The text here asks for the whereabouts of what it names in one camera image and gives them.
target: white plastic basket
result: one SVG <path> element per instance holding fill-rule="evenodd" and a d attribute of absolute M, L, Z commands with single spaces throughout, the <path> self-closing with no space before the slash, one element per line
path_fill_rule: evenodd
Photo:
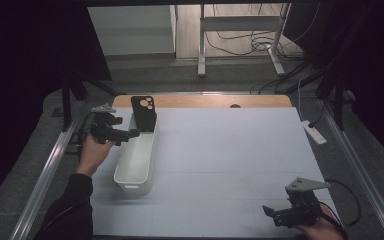
<path fill-rule="evenodd" d="M 132 114 L 129 129 L 136 128 Z M 126 192 L 147 193 L 152 187 L 155 152 L 157 148 L 158 120 L 154 132 L 141 132 L 139 137 L 125 143 L 114 181 Z"/>

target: gray carpet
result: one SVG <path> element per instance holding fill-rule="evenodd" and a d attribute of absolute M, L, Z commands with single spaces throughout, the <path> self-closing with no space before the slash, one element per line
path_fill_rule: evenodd
<path fill-rule="evenodd" d="M 227 91 L 246 94 L 252 86 L 258 84 L 255 88 L 258 90 L 263 84 L 276 79 L 273 66 L 268 59 L 224 60 L 224 62 L 216 59 L 209 60 L 205 78 L 197 77 L 195 62 L 155 61 L 149 64 L 145 60 L 140 60 L 136 65 L 132 65 L 130 62 L 128 67 L 123 64 L 123 61 L 117 59 L 109 61 L 114 81 L 107 84 L 127 93 Z M 285 68 L 290 71 L 295 65 L 296 63 L 286 63 Z M 284 86 L 296 83 L 300 77 L 311 71 L 311 68 L 307 69 L 298 77 L 286 81 Z M 314 82 L 300 91 L 301 113 L 304 119 L 310 121 L 316 120 L 321 112 L 318 100 L 314 97 L 317 84 L 318 82 Z M 87 109 L 112 102 L 113 97 L 102 90 L 89 84 L 85 85 L 90 93 L 86 101 Z M 272 94 L 272 91 L 273 87 L 269 87 L 262 93 Z M 293 105 L 298 107 L 298 93 L 290 94 L 289 97 Z M 52 117 L 52 114 L 55 108 L 61 108 L 61 106 L 59 91 L 46 98 L 43 114 L 36 130 L 0 188 L 0 239 L 8 239 L 11 235 L 58 138 L 62 129 L 62 118 Z M 376 186 L 384 197 L 384 148 L 364 128 L 352 113 L 350 106 L 344 107 L 344 126 L 356 151 L 364 160 L 370 176 L 375 180 Z M 384 239 L 382 225 L 349 167 L 345 154 L 325 117 L 321 118 L 316 128 L 328 141 L 324 146 L 317 146 L 309 140 L 323 176 L 346 183 L 355 192 L 362 205 L 360 221 L 348 229 L 350 239 Z M 31 233 L 37 231 L 46 209 L 61 194 L 68 176 L 76 166 L 76 156 L 66 154 L 63 157 L 48 194 L 40 207 Z M 356 205 L 349 193 L 341 186 L 332 184 L 331 194 L 341 219 L 346 223 L 352 221 L 356 216 Z"/>

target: black sleeve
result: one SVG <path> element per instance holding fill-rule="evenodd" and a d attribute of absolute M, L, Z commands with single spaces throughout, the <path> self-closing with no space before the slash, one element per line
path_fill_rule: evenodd
<path fill-rule="evenodd" d="M 62 196 L 46 212 L 34 239 L 92 239 L 92 191 L 92 178 L 71 175 Z"/>

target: wooden table edge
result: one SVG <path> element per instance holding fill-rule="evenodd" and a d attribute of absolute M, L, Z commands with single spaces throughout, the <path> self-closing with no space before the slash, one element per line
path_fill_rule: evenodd
<path fill-rule="evenodd" d="M 113 108 L 132 107 L 131 96 L 119 95 L 114 98 Z M 278 108 L 292 107 L 291 100 L 286 95 L 200 95 L 200 94 L 172 94 L 147 95 L 154 98 L 158 108 L 229 108 L 236 104 L 242 108 Z"/>

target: metal frame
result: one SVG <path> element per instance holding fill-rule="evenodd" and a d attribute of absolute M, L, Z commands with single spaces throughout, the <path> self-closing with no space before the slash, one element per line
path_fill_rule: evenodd
<path fill-rule="evenodd" d="M 326 105 L 324 107 L 326 107 L 327 109 L 327 114 L 325 114 L 325 117 L 327 118 L 329 125 L 336 139 L 338 140 L 339 145 L 344 151 L 348 162 L 361 185 L 361 188 L 364 190 L 367 198 L 369 199 L 373 209 L 375 210 L 380 220 L 380 223 L 384 228 L 384 198 L 377 190 L 376 186 L 373 183 L 373 180 L 370 178 L 369 174 L 364 168 L 360 157 L 354 150 L 354 147 L 352 146 L 351 141 L 348 139 L 345 131 L 341 131 L 341 129 L 335 123 L 335 120 L 332 117 L 332 109 L 329 105 Z"/>
<path fill-rule="evenodd" d="M 36 218 L 37 212 L 39 211 L 39 208 L 42 205 L 43 199 L 45 198 L 49 185 L 51 184 L 55 172 L 58 168 L 60 160 L 65 152 L 68 142 L 70 141 L 71 135 L 73 134 L 74 129 L 76 129 L 77 125 L 80 122 L 79 116 L 84 106 L 84 101 L 75 102 L 73 107 L 73 121 L 71 122 L 67 131 L 61 132 L 61 134 L 59 135 L 54 149 L 52 149 L 52 152 L 49 155 L 45 167 L 43 168 L 43 171 L 40 174 L 39 179 L 37 180 L 37 183 L 29 197 L 29 200 L 27 201 L 27 204 L 24 207 L 24 210 L 21 213 L 21 216 L 18 219 L 14 231 L 12 232 L 9 239 L 27 238 L 29 231 L 33 225 L 33 222 Z"/>
<path fill-rule="evenodd" d="M 204 4 L 201 4 L 198 76 L 205 76 L 205 32 L 211 31 L 273 31 L 272 44 L 267 44 L 268 53 L 278 76 L 284 76 L 285 70 L 277 56 L 277 45 L 285 26 L 290 3 L 285 3 L 280 17 L 278 16 L 215 16 L 205 17 Z"/>
<path fill-rule="evenodd" d="M 220 95 L 228 95 L 232 94 L 232 92 L 195 92 L 189 94 L 220 94 Z M 11 234 L 10 239 L 26 239 L 31 226 L 36 218 L 37 212 L 40 208 L 40 205 L 43 202 L 43 199 L 48 191 L 49 185 L 52 182 L 52 179 L 55 175 L 55 171 L 58 168 L 59 162 L 61 160 L 62 155 L 64 154 L 65 148 L 68 145 L 68 142 L 71 138 L 71 135 L 76 129 L 77 125 L 80 122 L 79 115 L 82 109 L 85 106 L 85 102 L 77 101 L 73 107 L 73 122 L 69 126 L 66 132 L 62 132 L 52 150 L 46 165 L 36 183 L 35 188 L 33 189 L 29 200 L 14 228 L 13 233 Z M 350 163 L 352 170 L 354 171 L 357 180 L 359 181 L 362 189 L 364 190 L 366 196 L 368 197 L 371 205 L 373 206 L 380 223 L 384 228 L 384 198 L 381 196 L 376 186 L 373 184 L 372 179 L 369 174 L 365 170 L 358 154 L 354 150 L 350 140 L 348 139 L 346 133 L 341 131 L 339 127 L 336 125 L 334 119 L 332 118 L 332 109 L 329 105 L 325 106 L 327 109 L 327 113 L 324 114 L 326 117 L 338 143 L 340 144 L 342 150 L 346 154 L 346 157 Z"/>

